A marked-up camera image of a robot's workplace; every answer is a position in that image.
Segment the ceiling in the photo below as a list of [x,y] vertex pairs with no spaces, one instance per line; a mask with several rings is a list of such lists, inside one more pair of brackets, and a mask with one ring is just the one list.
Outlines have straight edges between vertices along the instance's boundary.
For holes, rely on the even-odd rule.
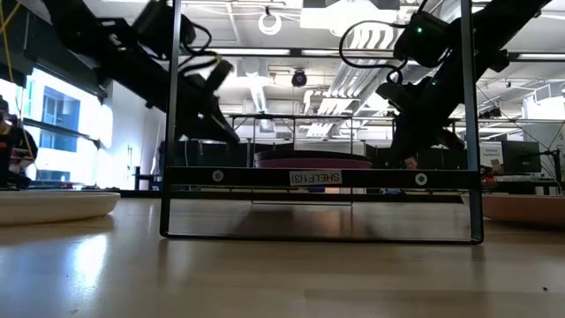
[[[19,0],[28,9],[43,19],[49,20],[49,15],[41,1]],[[410,0],[403,4],[400,18],[409,17],[411,11],[417,8],[420,0]],[[147,0],[84,0],[87,6],[98,17],[124,17],[133,22],[144,8]],[[327,29],[311,29],[300,27],[300,13],[303,8],[302,0],[271,1],[270,11],[286,15],[282,17],[281,30],[275,35],[263,34],[258,28],[258,20],[264,12],[264,4],[256,0],[224,2],[223,0],[211,1],[183,1],[183,14],[190,20],[207,27],[213,35],[212,47],[262,47],[262,48],[336,48],[339,37],[332,35]],[[430,0],[426,9],[436,10],[433,14],[440,17],[453,15],[459,9],[458,0]],[[542,16],[530,21],[525,28],[507,45],[513,51],[545,51],[565,52],[565,0],[553,0],[543,11]],[[205,39],[204,34],[199,34],[195,43],[201,44]],[[384,49],[392,49],[391,42]],[[291,113],[293,102],[302,103],[308,90],[319,89],[327,91],[332,87],[335,77],[339,72],[346,72],[347,67],[342,66],[341,60],[336,58],[262,58],[267,62],[267,74],[270,78],[263,88],[267,106],[270,101],[287,101],[288,109],[277,107],[277,112]],[[241,58],[229,58],[237,64]],[[295,69],[304,69],[308,77],[307,87],[293,88],[290,84]],[[405,78],[419,80],[430,70],[410,66],[406,70]],[[350,79],[367,76],[364,91],[374,89],[374,83],[382,80],[381,73],[355,73]],[[518,116],[521,113],[522,99],[531,90],[524,89],[542,86],[546,81],[565,80],[565,63],[513,63],[503,72],[488,71],[478,82],[479,108],[486,106],[490,99],[503,100],[502,110],[509,116]],[[234,73],[226,80],[218,91],[221,105],[243,105],[251,101],[250,84],[245,79],[237,77]],[[370,95],[359,94],[349,96],[354,99],[365,98]],[[463,108],[454,112],[454,116],[461,117]]]

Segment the window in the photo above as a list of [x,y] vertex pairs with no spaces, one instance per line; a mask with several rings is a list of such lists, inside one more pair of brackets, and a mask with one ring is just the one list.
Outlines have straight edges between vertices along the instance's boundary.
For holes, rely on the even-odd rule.
[[[51,87],[45,87],[41,121],[73,131],[79,129],[80,101]],[[40,148],[77,152],[77,139],[53,132],[41,132]]]
[[68,182],[71,180],[71,173],[67,171],[38,170],[38,180]]

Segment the person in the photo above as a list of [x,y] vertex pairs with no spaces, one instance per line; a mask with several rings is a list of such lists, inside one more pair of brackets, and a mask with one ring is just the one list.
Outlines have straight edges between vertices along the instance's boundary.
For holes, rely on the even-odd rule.
[[[418,168],[418,161],[414,156],[404,159],[404,168],[406,170],[416,170]],[[404,194],[402,189],[382,189],[381,194]]]
[[0,174],[8,186],[25,188],[30,181],[26,168],[37,158],[37,145],[34,137],[18,123],[15,117],[10,117],[9,104],[0,95],[0,162],[3,163],[0,169],[4,170]]

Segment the computer monitor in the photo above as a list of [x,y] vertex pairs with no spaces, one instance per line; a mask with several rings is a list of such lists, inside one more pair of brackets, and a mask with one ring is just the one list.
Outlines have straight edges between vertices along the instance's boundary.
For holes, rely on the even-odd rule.
[[541,172],[539,144],[530,141],[503,141],[502,159],[505,174]]

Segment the shelf label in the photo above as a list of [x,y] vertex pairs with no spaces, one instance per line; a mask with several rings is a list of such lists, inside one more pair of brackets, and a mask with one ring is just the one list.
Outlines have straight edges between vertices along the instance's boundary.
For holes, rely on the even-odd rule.
[[340,185],[341,170],[291,171],[291,186]]

